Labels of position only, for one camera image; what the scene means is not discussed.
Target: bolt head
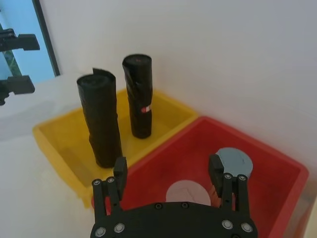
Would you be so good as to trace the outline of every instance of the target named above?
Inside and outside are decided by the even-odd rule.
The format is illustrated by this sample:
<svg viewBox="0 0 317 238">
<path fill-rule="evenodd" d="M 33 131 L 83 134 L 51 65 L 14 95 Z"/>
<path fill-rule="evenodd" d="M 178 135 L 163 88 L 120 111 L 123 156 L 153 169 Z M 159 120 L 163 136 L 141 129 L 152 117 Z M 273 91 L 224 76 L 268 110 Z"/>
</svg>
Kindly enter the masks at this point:
<svg viewBox="0 0 317 238">
<path fill-rule="evenodd" d="M 244 176 L 239 176 L 239 180 L 245 181 L 245 180 L 246 180 L 246 177 L 244 177 Z"/>
<path fill-rule="evenodd" d="M 232 178 L 231 175 L 225 175 L 224 177 L 225 177 L 226 179 L 231 179 L 231 178 Z"/>
<path fill-rule="evenodd" d="M 189 206 L 188 206 L 188 203 L 187 202 L 182 202 L 182 208 L 185 208 L 187 209 Z"/>
<path fill-rule="evenodd" d="M 231 229 L 233 228 L 233 224 L 232 224 L 232 222 L 229 221 L 229 220 L 223 220 L 223 221 L 222 221 L 222 226 L 223 226 L 224 228 L 226 228 L 227 230 L 231 230 Z"/>
<path fill-rule="evenodd" d="M 123 223 L 118 223 L 117 225 L 114 226 L 114 232 L 116 233 L 120 233 L 120 232 L 123 232 L 125 228 L 125 225 Z"/>
<path fill-rule="evenodd" d="M 99 228 L 95 231 L 95 236 L 96 236 L 96 237 L 102 237 L 105 233 L 106 233 L 106 229 L 105 229 L 104 227 L 99 227 Z"/>
<path fill-rule="evenodd" d="M 160 210 L 163 208 L 163 205 L 161 203 L 155 204 L 155 209 Z"/>
<path fill-rule="evenodd" d="M 251 227 L 251 225 L 249 223 L 242 223 L 241 228 L 242 228 L 242 230 L 244 230 L 245 232 L 248 232 L 248 233 L 253 231 L 253 228 Z"/>
</svg>

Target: red plastic bin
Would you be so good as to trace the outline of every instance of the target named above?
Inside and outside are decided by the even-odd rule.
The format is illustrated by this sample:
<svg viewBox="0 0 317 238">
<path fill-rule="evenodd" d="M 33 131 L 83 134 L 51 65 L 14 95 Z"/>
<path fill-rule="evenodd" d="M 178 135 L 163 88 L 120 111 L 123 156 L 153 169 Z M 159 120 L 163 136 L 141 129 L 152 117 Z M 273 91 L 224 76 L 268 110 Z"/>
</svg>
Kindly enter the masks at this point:
<svg viewBox="0 0 317 238">
<path fill-rule="evenodd" d="M 249 202 L 259 238 L 281 238 L 308 178 L 307 169 L 275 149 L 207 117 L 201 117 L 129 168 L 121 205 L 131 209 L 164 202 L 168 188 L 188 179 L 211 189 L 209 155 L 223 147 L 253 161 Z"/>
</svg>

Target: table surface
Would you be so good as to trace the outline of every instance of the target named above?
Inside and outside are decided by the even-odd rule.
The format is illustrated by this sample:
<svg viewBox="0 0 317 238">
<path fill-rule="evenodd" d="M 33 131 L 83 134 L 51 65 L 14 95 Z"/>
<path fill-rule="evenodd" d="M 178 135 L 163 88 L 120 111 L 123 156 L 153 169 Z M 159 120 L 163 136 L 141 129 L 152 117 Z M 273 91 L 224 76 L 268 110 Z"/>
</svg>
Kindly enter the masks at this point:
<svg viewBox="0 0 317 238">
<path fill-rule="evenodd" d="M 10 95 L 0 107 L 0 237 L 88 238 L 92 209 L 58 177 L 32 135 L 34 125 L 80 106 L 76 79 L 63 75 Z"/>
</svg>

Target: black trash bag roll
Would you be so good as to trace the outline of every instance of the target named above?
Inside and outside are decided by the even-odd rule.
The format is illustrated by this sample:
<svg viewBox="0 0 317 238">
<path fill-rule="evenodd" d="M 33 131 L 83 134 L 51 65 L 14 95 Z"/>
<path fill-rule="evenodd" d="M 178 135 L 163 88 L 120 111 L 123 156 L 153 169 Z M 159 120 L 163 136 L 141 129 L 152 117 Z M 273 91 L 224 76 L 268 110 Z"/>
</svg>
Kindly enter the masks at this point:
<svg viewBox="0 0 317 238">
<path fill-rule="evenodd" d="M 110 168 L 122 156 L 118 127 L 115 76 L 102 69 L 77 80 L 89 142 L 99 166 Z"/>
<path fill-rule="evenodd" d="M 152 59 L 147 55 L 130 55 L 122 62 L 128 91 L 132 134 L 147 138 L 152 133 Z"/>
</svg>

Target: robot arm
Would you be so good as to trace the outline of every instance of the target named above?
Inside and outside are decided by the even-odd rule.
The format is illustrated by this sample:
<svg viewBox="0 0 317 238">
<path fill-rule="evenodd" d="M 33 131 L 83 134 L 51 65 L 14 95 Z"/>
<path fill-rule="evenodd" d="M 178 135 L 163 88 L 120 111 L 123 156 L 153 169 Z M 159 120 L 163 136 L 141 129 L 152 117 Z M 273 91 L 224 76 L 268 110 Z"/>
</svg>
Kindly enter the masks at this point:
<svg viewBox="0 0 317 238">
<path fill-rule="evenodd" d="M 257 238 L 257 228 L 250 218 L 245 175 L 223 173 L 218 155 L 210 156 L 209 174 L 219 197 L 220 208 L 192 202 L 159 202 L 123 211 L 120 201 L 127 179 L 124 157 L 118 158 L 114 176 L 92 182 L 95 224 L 91 238 L 162 238 L 215 237 Z M 232 210 L 232 193 L 236 196 Z M 106 213 L 105 198 L 110 198 L 111 215 Z"/>
<path fill-rule="evenodd" d="M 20 34 L 16 37 L 13 29 L 0 31 L 0 52 L 23 48 L 25 51 L 39 50 L 40 46 L 34 34 Z M 34 93 L 34 85 L 28 75 L 9 77 L 0 80 L 0 106 L 5 104 L 9 93 Z"/>
</svg>

